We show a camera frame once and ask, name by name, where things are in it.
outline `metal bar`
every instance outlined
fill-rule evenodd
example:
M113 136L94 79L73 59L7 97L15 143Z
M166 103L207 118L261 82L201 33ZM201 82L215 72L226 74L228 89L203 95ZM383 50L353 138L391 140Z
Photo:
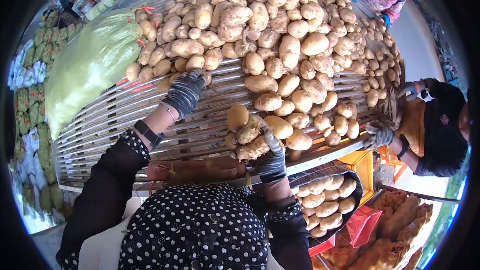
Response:
M399 189L394 188L389 185L384 185L383 183L378 183L377 184L377 189L383 189L387 191L399 191ZM444 198L444 197L436 197L436 196L431 196L431 195L425 195L425 194L420 194L420 193L415 193L415 192L410 192L410 191L405 191L406 194L408 195L415 195L418 198L423 198L425 200L429 201L437 201L441 203L452 203L452 204L462 204L461 199L452 199L452 198Z

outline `watch strap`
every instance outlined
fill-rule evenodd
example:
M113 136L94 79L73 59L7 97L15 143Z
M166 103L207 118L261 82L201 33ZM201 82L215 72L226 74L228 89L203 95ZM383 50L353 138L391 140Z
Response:
M133 127L136 128L145 138L147 138L148 141L150 141L150 146L152 146L152 148L157 147L165 138L165 134L155 134L142 120L138 120Z

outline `red plastic bag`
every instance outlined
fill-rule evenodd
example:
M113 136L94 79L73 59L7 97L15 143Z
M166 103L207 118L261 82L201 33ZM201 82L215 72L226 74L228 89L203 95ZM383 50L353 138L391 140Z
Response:
M359 207L346 223L353 248L360 247L368 242L372 231L382 215L381 210L367 206Z

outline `striped glove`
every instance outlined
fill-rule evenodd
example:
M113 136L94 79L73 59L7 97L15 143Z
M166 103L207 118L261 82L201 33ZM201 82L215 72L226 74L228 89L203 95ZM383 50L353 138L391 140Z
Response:
M173 106L179 118L183 119L197 106L200 92L207 82L207 77L200 74L200 69L191 72L184 72L179 78L172 82L163 102Z
M250 164L260 176L262 183L274 184L287 176L285 152L279 140L273 135L272 129L268 127L267 122L259 116L255 117L260 120L265 143L267 143L270 151L258 159L251 160Z

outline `gray work glove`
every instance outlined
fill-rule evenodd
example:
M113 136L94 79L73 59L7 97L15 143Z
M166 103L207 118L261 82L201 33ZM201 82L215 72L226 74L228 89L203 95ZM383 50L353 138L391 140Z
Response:
M394 132L385 123L373 122L365 127L370 136L363 140L365 150L374 150L383 145L390 145L393 141Z

